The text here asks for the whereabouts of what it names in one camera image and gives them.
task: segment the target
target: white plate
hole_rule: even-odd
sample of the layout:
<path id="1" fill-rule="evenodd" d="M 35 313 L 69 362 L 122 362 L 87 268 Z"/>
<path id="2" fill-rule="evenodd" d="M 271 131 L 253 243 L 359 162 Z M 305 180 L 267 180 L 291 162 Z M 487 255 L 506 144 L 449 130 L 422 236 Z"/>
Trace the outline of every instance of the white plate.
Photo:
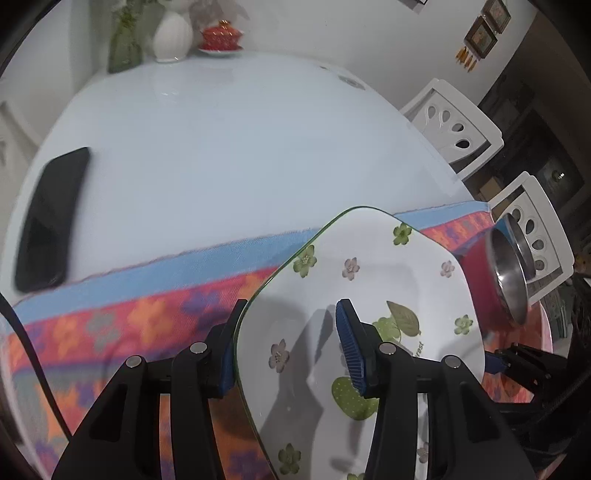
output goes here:
<path id="1" fill-rule="evenodd" d="M 238 383 L 278 478 L 357 480 L 365 470 L 377 400 L 350 384 L 334 320 L 342 298 L 362 322 L 378 322 L 383 339 L 423 358 L 457 355 L 482 379 L 482 338 L 452 254 L 381 210 L 348 210 L 259 289 L 237 328 Z M 418 479 L 427 475 L 426 409 L 419 395 Z"/>
<path id="2" fill-rule="evenodd" d="M 242 47 L 238 47 L 236 50 L 206 50 L 204 48 L 199 49 L 199 51 L 202 51 L 207 55 L 211 55 L 212 57 L 231 57 L 232 55 L 240 53 L 242 50 Z"/>

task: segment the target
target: black smartphone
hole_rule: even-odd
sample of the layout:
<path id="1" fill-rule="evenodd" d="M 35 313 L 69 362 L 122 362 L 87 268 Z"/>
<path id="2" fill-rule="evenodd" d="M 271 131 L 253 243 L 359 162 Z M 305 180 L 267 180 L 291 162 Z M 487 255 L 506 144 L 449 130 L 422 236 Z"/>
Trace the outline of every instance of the black smartphone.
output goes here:
<path id="1" fill-rule="evenodd" d="M 72 221 L 89 160 L 90 150 L 80 148 L 45 165 L 18 248 L 19 291 L 55 287 L 66 279 Z"/>

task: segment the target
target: green glass vase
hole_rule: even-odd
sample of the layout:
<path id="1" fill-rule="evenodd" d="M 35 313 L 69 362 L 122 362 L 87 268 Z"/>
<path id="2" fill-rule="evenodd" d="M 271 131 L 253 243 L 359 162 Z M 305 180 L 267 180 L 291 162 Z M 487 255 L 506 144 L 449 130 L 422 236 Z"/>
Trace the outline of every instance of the green glass vase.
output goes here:
<path id="1" fill-rule="evenodd" d="M 113 13 L 113 34 L 109 45 L 109 73 L 129 70 L 143 61 L 138 41 L 138 21 L 142 14 L 142 0 L 127 0 Z"/>

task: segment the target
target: tablecloth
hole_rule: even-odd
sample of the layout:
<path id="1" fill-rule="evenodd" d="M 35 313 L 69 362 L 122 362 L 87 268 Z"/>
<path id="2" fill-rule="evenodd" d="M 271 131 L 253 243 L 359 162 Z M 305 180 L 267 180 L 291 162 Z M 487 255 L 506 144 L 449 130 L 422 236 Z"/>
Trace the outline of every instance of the tablecloth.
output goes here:
<path id="1" fill-rule="evenodd" d="M 486 203 L 466 202 L 397 217 L 451 252 L 461 251 L 493 225 Z M 232 242 L 114 271 L 29 297 L 16 311 L 38 353 L 48 381 L 72 431 L 121 363 L 139 354 L 148 361 L 174 356 L 203 340 L 224 322 L 236 299 L 257 288 L 318 228 Z M 539 318 L 516 338 L 541 346 Z M 486 348 L 505 337 L 487 336 Z M 7 339 L 4 371 L 8 396 L 25 430 L 25 441 L 49 477 L 66 447 L 31 365 L 14 334 Z M 528 392 L 500 375 L 486 374 L 487 392 L 497 401 L 528 401 Z M 170 403 L 161 402 L 161 466 L 173 478 Z M 210 401 L 216 441 L 228 480 L 272 478 L 248 424 L 236 388 Z"/>

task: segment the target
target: picture frame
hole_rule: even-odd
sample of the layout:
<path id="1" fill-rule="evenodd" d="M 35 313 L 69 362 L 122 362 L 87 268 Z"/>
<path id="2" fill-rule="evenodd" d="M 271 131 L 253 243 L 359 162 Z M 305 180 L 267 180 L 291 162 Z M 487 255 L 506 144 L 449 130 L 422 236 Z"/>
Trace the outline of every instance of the picture frame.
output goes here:
<path id="1" fill-rule="evenodd" d="M 511 20 L 511 14 L 502 0 L 487 0 L 482 9 L 486 19 L 497 33 L 503 30 Z"/>
<path id="2" fill-rule="evenodd" d="M 478 17 L 471 26 L 465 38 L 471 49 L 480 57 L 485 58 L 492 47 L 495 46 L 497 38 L 492 28 L 486 23 L 484 17 Z"/>

